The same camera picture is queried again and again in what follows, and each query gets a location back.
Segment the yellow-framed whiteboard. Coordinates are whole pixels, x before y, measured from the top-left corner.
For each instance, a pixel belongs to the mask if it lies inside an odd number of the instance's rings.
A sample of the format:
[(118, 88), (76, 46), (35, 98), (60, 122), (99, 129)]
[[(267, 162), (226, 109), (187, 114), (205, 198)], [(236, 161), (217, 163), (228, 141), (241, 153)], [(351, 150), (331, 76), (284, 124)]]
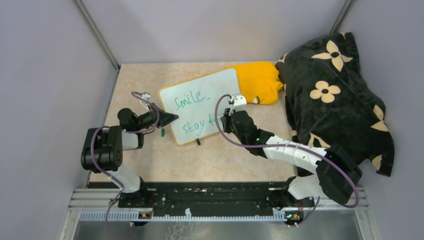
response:
[(217, 133), (215, 108), (225, 94), (240, 93), (236, 70), (228, 68), (199, 78), (161, 88), (164, 111), (178, 116), (170, 127), (178, 145)]

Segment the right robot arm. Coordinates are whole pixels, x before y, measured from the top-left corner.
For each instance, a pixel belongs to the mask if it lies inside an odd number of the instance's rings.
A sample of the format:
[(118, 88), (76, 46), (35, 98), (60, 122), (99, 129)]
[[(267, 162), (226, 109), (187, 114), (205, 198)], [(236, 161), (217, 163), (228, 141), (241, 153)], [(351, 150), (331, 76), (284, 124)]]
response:
[(234, 145), (245, 148), (252, 155), (290, 163), (306, 170), (308, 176), (295, 176), (288, 180), (281, 199), (287, 206), (295, 206), (307, 197), (328, 197), (330, 200), (353, 209), (360, 203), (357, 184), (362, 171), (340, 146), (315, 147), (283, 139), (272, 132), (257, 128), (245, 110), (224, 110), (220, 118), (220, 133), (234, 134)]

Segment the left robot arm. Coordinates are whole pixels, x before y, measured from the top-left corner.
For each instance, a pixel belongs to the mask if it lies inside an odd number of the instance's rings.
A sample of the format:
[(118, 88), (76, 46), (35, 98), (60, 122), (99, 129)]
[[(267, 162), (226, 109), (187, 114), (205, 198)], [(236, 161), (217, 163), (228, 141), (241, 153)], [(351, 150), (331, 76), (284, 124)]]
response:
[(118, 125), (87, 131), (80, 162), (85, 170), (104, 174), (119, 188), (114, 201), (120, 207), (144, 207), (151, 201), (151, 194), (145, 181), (124, 164), (123, 152), (142, 149), (146, 134), (167, 126), (179, 116), (153, 105), (142, 115), (123, 108), (117, 117)]

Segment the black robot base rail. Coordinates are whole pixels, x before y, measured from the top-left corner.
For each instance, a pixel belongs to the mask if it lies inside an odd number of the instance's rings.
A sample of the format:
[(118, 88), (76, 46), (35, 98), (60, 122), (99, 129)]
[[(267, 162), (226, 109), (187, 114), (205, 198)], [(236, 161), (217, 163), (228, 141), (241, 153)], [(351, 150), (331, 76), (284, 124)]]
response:
[(141, 189), (121, 193), (117, 206), (147, 208), (142, 219), (172, 217), (206, 221), (257, 220), (299, 223), (302, 207), (312, 207), (310, 197), (297, 200), (281, 182), (143, 182)]

